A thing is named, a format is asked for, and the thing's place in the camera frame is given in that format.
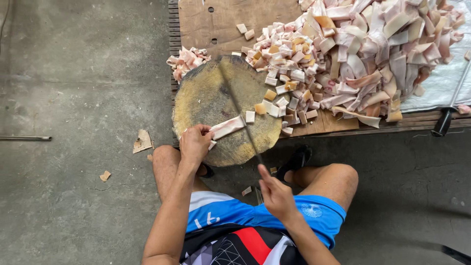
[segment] red stripe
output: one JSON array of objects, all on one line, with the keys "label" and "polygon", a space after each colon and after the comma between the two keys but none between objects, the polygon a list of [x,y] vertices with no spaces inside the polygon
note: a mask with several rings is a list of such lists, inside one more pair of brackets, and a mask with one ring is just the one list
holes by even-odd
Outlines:
[{"label": "red stripe", "polygon": [[250,254],[262,265],[271,249],[265,244],[259,233],[253,227],[247,227],[233,233],[239,236]]}]

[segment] logo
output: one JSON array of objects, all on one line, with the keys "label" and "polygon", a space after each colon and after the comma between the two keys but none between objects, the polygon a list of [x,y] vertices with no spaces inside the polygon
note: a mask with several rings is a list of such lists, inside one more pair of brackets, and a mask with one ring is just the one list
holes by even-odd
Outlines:
[{"label": "logo", "polygon": [[301,210],[305,215],[313,218],[322,216],[321,207],[317,204],[301,204]]}]

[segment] paper scrap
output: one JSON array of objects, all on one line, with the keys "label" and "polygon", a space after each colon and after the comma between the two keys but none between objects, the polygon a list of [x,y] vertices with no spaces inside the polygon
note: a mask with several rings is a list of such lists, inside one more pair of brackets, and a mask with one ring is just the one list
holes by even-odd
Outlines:
[{"label": "paper scrap", "polygon": [[146,150],[152,147],[149,133],[146,130],[139,129],[138,139],[134,142],[134,148],[132,153],[135,154],[142,150]]},{"label": "paper scrap", "polygon": [[111,173],[109,173],[108,170],[105,170],[105,173],[103,173],[103,175],[100,175],[100,179],[103,180],[103,182],[106,182],[110,176]]},{"label": "paper scrap", "polygon": [[245,196],[247,193],[250,193],[250,192],[252,192],[252,186],[249,186],[247,189],[242,191],[242,196]]}]

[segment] wooden chopping block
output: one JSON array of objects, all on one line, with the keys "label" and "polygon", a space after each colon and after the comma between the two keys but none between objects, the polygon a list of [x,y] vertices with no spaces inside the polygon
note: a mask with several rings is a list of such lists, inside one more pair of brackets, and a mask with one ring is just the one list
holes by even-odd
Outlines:
[{"label": "wooden chopping block", "polygon": [[[178,137],[196,124],[217,125],[236,117],[236,109],[223,85],[217,64],[222,64],[236,100],[245,119],[247,110],[261,103],[267,89],[267,72],[255,71],[240,56],[224,55],[188,72],[180,83],[172,115],[173,130]],[[281,132],[281,118],[268,114],[256,115],[255,123],[248,124],[258,152],[272,148]],[[217,141],[204,162],[211,166],[232,166],[247,162],[255,155],[244,129]]]}]

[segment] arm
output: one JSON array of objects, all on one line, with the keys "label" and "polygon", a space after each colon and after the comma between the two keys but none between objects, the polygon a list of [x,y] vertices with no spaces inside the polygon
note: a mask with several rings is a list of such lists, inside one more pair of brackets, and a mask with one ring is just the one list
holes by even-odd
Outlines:
[{"label": "arm", "polygon": [[309,265],[339,265],[296,208],[291,188],[272,177],[264,165],[259,165],[259,173],[265,207],[285,226],[304,260]]},{"label": "arm", "polygon": [[179,264],[187,229],[188,209],[196,171],[208,153],[213,133],[211,127],[188,128],[180,138],[181,161],[172,187],[157,213],[147,238],[143,265]]}]

